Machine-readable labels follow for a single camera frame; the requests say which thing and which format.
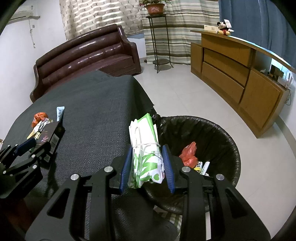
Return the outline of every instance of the beige patterned curtain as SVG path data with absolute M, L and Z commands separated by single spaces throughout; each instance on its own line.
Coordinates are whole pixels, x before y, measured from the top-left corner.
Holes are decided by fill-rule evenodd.
M 59 0 L 67 40 L 110 24 L 127 36 L 143 32 L 139 0 Z
M 151 30 L 146 8 L 142 9 L 142 21 L 146 44 L 147 62 L 154 60 Z M 217 26 L 219 22 L 218 0 L 172 0 L 164 7 L 168 23 L 170 56 L 173 63 L 190 64 L 190 44 L 201 40 L 201 34 L 190 32 L 203 29 L 204 25 Z M 153 19 L 158 59 L 168 59 L 168 41 L 165 18 Z

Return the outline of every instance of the plant stand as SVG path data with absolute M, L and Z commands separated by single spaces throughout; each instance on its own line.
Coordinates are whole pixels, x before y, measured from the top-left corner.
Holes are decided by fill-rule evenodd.
M 157 48 L 156 48 L 156 39 L 155 39 L 155 33 L 154 33 L 153 18 L 160 18 L 160 17 L 165 18 L 165 26 L 166 26 L 167 37 L 168 37 L 168 24 L 167 24 L 167 20 L 166 20 L 166 14 L 157 14 L 157 15 L 155 14 L 155 15 L 146 16 L 146 18 L 149 19 L 151 37 L 152 37 L 152 44 L 153 44 L 153 51 L 154 51 L 154 59 L 155 60 L 152 63 L 154 64 L 154 66 L 157 66 L 157 73 L 159 72 L 158 67 L 160 65 L 163 65 L 163 64 L 170 64 L 171 67 L 173 68 L 172 63 L 170 61 L 170 41 L 169 41 L 169 38 L 168 38 L 168 55 L 169 55 L 169 59 L 164 59 L 164 58 L 158 59 L 158 56 L 157 56 L 158 53 L 157 53 Z

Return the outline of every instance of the mickey mouse plush toy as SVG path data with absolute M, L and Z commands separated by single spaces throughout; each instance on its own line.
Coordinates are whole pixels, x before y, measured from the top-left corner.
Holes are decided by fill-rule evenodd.
M 218 34 L 223 34 L 223 35 L 227 35 L 229 36 L 231 34 L 231 32 L 234 32 L 231 28 L 231 24 L 229 22 L 229 20 L 224 19 L 224 23 L 223 22 L 217 22 L 217 25 L 219 27 L 219 30 L 217 31 Z

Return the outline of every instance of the drawer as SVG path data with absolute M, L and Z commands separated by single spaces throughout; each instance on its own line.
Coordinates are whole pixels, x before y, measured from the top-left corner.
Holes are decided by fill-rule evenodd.
M 259 128 L 263 128 L 277 103 L 280 92 L 280 89 L 266 76 L 251 70 L 240 106 Z
M 251 65 L 253 50 L 243 44 L 230 39 L 202 34 L 202 46 L 234 59 L 244 66 Z
M 228 74 L 241 85 L 246 85 L 249 69 L 245 66 L 209 49 L 204 50 L 204 61 Z
M 191 67 L 199 73 L 202 72 L 202 58 L 203 58 L 203 47 L 191 43 Z
M 232 78 L 206 62 L 203 62 L 202 64 L 202 75 L 220 87 L 236 103 L 239 103 L 244 90 L 240 84 L 236 83 Z

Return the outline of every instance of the black trash bag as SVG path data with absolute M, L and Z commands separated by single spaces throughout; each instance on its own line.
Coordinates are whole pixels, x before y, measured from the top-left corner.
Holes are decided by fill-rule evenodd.
M 179 156 L 184 147 L 195 141 L 198 161 L 210 162 L 209 176 L 221 173 L 236 186 L 241 168 L 239 151 L 234 140 L 219 125 L 195 116 L 153 115 L 152 120 L 157 126 L 159 144 L 168 144 L 172 155 Z M 143 189 L 153 204 L 182 215 L 183 195 L 171 194 L 166 179 L 161 184 L 146 182 Z

